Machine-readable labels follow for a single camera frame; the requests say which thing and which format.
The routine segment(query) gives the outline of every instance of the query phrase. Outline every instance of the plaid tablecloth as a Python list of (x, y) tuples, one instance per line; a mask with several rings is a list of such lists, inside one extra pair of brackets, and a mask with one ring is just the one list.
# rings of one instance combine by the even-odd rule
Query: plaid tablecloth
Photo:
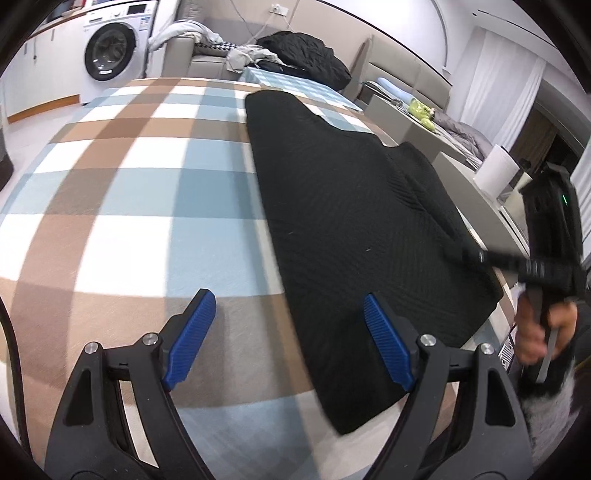
[(259, 85), (274, 87), (292, 93), (300, 98), (309, 98), (327, 103), (328, 105), (344, 106), (357, 112), (361, 111), (361, 108), (338, 92), (335, 92), (329, 86), (315, 82), (314, 80), (268, 72), (254, 67), (245, 68), (238, 80), (240, 82), (258, 83)]
[[(173, 398), (216, 477), (356, 479), (375, 460), (403, 403), (345, 437), (322, 414), (246, 134), (243, 101), (260, 88), (144, 79), (107, 90), (43, 149), (2, 210), (0, 294), (19, 341), (38, 461), (84, 345), (159, 331), (202, 287), (217, 297), (217, 318)], [(388, 142), (358, 113), (300, 99), (341, 128)], [(510, 305), (501, 302), (502, 320), (487, 322), (472, 346), (498, 345)], [(441, 425), (454, 398), (450, 387)], [(140, 457), (151, 461), (129, 387), (125, 405)]]

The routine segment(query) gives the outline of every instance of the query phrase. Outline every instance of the blue ribbed pad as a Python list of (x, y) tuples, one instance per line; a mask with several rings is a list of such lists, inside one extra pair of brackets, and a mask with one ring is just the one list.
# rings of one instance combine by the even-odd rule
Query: blue ribbed pad
[(408, 350), (371, 294), (363, 302), (363, 315), (392, 381), (407, 392), (411, 391), (415, 378), (411, 373)]
[(170, 349), (164, 385), (172, 390), (184, 381), (216, 316), (216, 297), (208, 291)]

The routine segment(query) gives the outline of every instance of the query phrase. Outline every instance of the metal screw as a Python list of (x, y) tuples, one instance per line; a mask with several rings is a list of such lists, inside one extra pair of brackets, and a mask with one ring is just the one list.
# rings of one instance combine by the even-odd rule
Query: metal screw
[(88, 354), (95, 353), (99, 349), (99, 344), (96, 342), (87, 343), (84, 351)]
[(144, 345), (153, 345), (156, 342), (158, 342), (158, 335), (156, 333), (146, 333), (142, 337), (142, 342), (144, 343)]
[(485, 355), (492, 355), (493, 353), (495, 353), (495, 349), (490, 343), (483, 343), (480, 346), (480, 349), (482, 350), (482, 353), (484, 353)]
[(433, 346), (437, 343), (437, 340), (433, 335), (429, 335), (428, 333), (426, 333), (425, 335), (421, 336), (421, 343), (424, 346)]

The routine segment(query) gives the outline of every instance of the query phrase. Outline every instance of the wooden baseboard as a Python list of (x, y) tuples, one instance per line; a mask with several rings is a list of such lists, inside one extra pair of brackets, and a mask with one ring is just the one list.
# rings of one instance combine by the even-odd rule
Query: wooden baseboard
[(8, 123), (12, 124), (24, 118), (28, 118), (33, 115), (38, 115), (39, 113), (48, 112), (49, 110), (55, 110), (56, 108), (61, 108), (63, 106), (75, 105), (77, 103), (80, 103), (79, 95), (71, 95), (69, 97), (58, 98), (57, 100), (52, 100), (51, 102), (35, 105), (31, 108), (23, 110), (22, 112), (18, 112), (14, 115), (11, 115), (8, 117)]

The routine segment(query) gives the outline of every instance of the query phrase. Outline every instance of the black puffer jacket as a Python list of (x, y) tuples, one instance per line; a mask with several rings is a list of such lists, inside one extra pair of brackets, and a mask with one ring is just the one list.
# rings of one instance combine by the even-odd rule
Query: black puffer jacket
[(256, 43), (276, 53), (288, 65), (308, 71), (312, 80), (334, 90), (344, 89), (351, 81), (349, 70), (335, 57), (333, 49), (312, 35), (281, 31), (259, 38)]

